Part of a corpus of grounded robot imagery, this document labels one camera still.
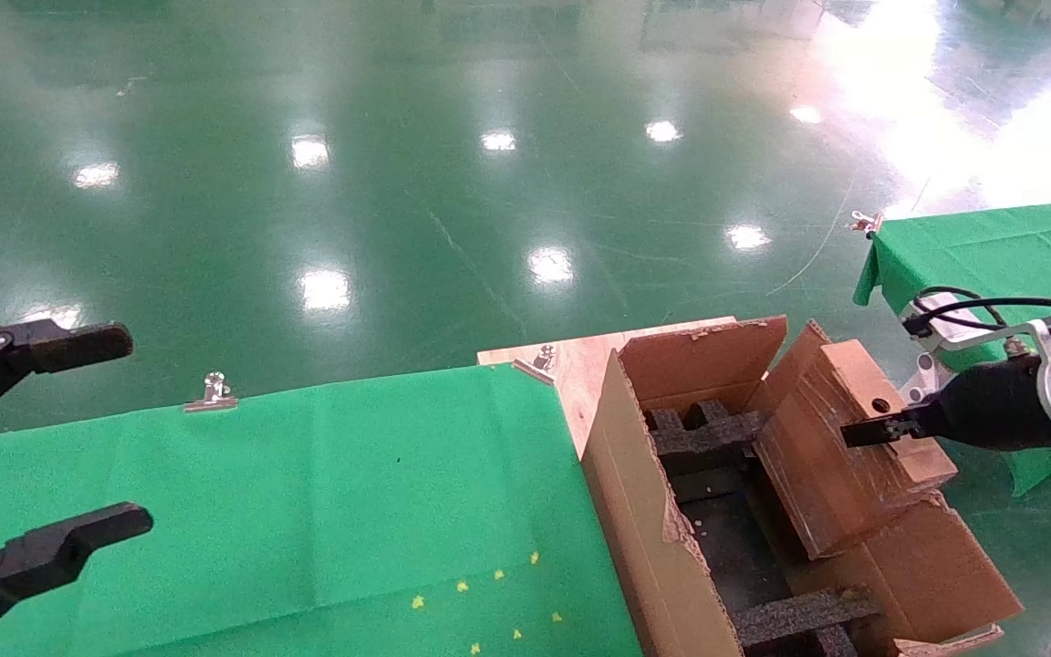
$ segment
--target wooden board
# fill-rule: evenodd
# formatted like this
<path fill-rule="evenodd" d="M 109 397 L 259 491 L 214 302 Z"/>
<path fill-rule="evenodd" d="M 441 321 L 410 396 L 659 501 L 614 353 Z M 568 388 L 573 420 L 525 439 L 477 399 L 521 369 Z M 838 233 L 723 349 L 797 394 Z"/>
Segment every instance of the wooden board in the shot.
<path fill-rule="evenodd" d="M 571 426 L 571 437 L 575 440 L 575 449 L 581 458 L 583 450 L 586 449 L 586 438 L 592 432 L 592 422 L 595 420 L 595 409 L 598 408 L 602 391 L 602 375 L 611 349 L 622 349 L 626 341 L 640 335 L 697 331 L 712 326 L 733 324 L 735 321 L 733 316 L 719 316 L 716 320 L 637 328 L 634 331 L 573 337 L 570 341 L 526 345 L 520 348 L 490 349 L 476 354 L 476 363 L 496 365 L 513 363 L 514 358 L 534 363 L 538 350 L 541 350 L 543 345 L 554 346 L 556 353 L 550 374 L 555 378 L 558 397 L 562 399 L 562 409 L 566 414 L 566 424 Z"/>

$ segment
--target metal mount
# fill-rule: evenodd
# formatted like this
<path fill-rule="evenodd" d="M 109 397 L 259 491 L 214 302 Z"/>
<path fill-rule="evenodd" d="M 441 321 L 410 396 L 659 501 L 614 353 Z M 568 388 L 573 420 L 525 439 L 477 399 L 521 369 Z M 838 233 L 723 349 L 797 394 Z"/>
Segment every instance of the metal mount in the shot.
<path fill-rule="evenodd" d="M 184 405 L 186 412 L 226 411 L 238 408 L 238 398 L 230 396 L 230 387 L 225 383 L 225 374 L 210 371 L 205 375 L 205 396 Z"/>
<path fill-rule="evenodd" d="M 550 374 L 550 371 L 554 370 L 556 357 L 558 357 L 558 349 L 555 349 L 554 345 L 542 345 L 537 355 L 534 356 L 534 363 L 526 363 L 520 357 L 515 357 L 512 365 L 514 370 L 524 371 L 531 377 L 537 378 L 538 382 L 552 386 L 555 378 L 554 374 Z"/>

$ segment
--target box flap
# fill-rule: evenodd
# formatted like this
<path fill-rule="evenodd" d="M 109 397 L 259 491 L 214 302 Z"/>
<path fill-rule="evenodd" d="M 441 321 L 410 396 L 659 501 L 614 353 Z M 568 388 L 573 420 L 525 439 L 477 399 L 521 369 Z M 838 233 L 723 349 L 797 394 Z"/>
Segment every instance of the box flap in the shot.
<path fill-rule="evenodd" d="M 870 536 L 867 548 L 913 635 L 954 639 L 1025 611 L 971 529 L 935 492 Z"/>
<path fill-rule="evenodd" d="M 741 657 L 616 352 L 605 369 L 583 470 L 646 656 Z"/>
<path fill-rule="evenodd" d="M 864 654 L 963 653 L 997 639 L 1000 629 L 989 625 L 1025 609 L 940 494 L 836 557 L 788 558 L 783 570 L 796 593 L 849 586 L 870 591 L 887 614 L 854 636 Z M 977 628 L 987 629 L 975 633 Z"/>
<path fill-rule="evenodd" d="M 714 392 L 714 398 L 736 409 L 764 376 L 787 329 L 780 315 L 694 333 L 645 335 L 626 343 L 619 357 L 645 409 L 687 406 L 676 398 L 697 391 Z"/>
<path fill-rule="evenodd" d="M 981 645 L 988 645 L 992 641 L 1005 636 L 1005 631 L 1000 625 L 988 625 L 985 631 L 973 633 L 963 639 L 950 640 L 947 643 L 923 643 L 921 640 L 894 640 L 894 649 L 900 657 L 954 657 L 955 654 L 967 653 L 968 650 L 975 650 Z"/>
<path fill-rule="evenodd" d="M 934 440 L 847 449 L 841 428 L 900 407 L 858 341 L 838 345 L 809 323 L 751 396 L 766 412 L 758 456 L 810 558 L 829 557 L 883 527 L 955 474 Z"/>

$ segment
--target table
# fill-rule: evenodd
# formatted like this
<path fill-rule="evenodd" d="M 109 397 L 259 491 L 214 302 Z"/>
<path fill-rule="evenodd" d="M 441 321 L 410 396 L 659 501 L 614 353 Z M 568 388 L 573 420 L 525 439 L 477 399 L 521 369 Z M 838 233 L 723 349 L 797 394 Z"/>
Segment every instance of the table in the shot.
<path fill-rule="evenodd" d="M 0 656 L 640 657 L 554 388 L 508 365 L 0 435 L 0 545 L 121 500 L 153 531 Z"/>
<path fill-rule="evenodd" d="M 985 296 L 1051 296 L 1051 204 L 885 222 L 873 235 L 853 302 L 869 304 L 873 288 L 880 287 L 898 314 L 919 290 L 930 286 L 966 287 Z M 1001 312 L 1013 324 L 1051 313 L 1025 307 Z M 943 362 L 962 370 L 1004 357 L 1001 344 L 992 343 L 945 353 Z M 1014 495 L 1051 474 L 1051 449 L 1006 457 Z"/>
<path fill-rule="evenodd" d="M 571 437 L 575 440 L 575 449 L 578 450 L 580 458 L 586 449 L 586 438 L 592 435 L 592 424 L 595 422 L 595 411 L 598 410 L 605 362 L 611 356 L 611 349 L 622 349 L 626 341 L 640 335 L 706 331 L 708 328 L 733 324 L 735 321 L 736 317 L 733 315 L 718 316 L 716 320 L 636 328 L 633 331 L 572 337 L 569 341 L 524 345 L 520 348 L 489 349 L 476 354 L 476 363 L 480 365 L 514 361 L 534 363 L 542 346 L 550 345 L 554 348 L 554 363 L 548 373 L 554 377 L 558 397 L 562 401 L 562 411 L 566 415 L 566 425 L 571 428 Z"/>

